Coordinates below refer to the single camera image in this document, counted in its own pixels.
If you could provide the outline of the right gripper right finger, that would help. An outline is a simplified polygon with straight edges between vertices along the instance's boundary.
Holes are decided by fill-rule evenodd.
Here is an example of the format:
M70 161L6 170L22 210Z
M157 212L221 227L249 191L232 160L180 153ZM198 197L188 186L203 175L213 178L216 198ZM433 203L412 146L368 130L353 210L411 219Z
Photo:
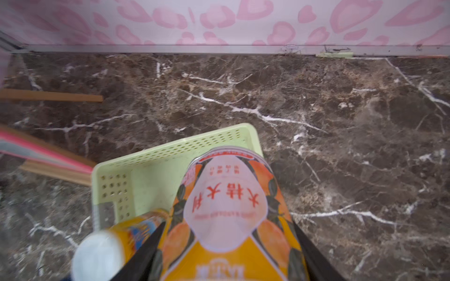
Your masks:
M312 281L346 281L296 223L294 223L294 229L304 253L310 279Z

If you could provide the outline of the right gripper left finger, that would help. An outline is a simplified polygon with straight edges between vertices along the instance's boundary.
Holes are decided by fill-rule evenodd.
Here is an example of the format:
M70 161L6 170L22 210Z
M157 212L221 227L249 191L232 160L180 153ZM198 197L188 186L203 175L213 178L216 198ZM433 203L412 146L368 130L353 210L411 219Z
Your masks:
M147 281L166 222L163 222L144 242L111 281Z

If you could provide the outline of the yellow can white lid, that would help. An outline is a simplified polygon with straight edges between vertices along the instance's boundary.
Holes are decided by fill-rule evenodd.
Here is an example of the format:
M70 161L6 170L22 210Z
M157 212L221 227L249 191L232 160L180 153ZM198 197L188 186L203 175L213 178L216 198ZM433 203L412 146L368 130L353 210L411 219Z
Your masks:
M169 213L158 208L91 233L75 251L71 280L111 280L168 218Z

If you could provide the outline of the green plastic basket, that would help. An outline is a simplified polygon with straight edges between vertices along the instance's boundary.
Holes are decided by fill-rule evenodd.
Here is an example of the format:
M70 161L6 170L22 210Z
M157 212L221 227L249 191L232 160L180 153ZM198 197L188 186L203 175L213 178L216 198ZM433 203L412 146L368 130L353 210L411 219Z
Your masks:
M219 146L263 153L255 127L242 123L96 165L91 173L93 229L109 228L156 208L169 210L191 161Z

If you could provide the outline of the orange can white lid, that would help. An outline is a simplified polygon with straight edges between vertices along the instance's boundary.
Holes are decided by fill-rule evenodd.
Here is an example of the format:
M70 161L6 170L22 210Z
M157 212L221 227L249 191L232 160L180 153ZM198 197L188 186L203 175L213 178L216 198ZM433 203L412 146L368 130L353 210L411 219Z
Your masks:
M309 280L293 219L264 158L221 146L191 162L148 278Z

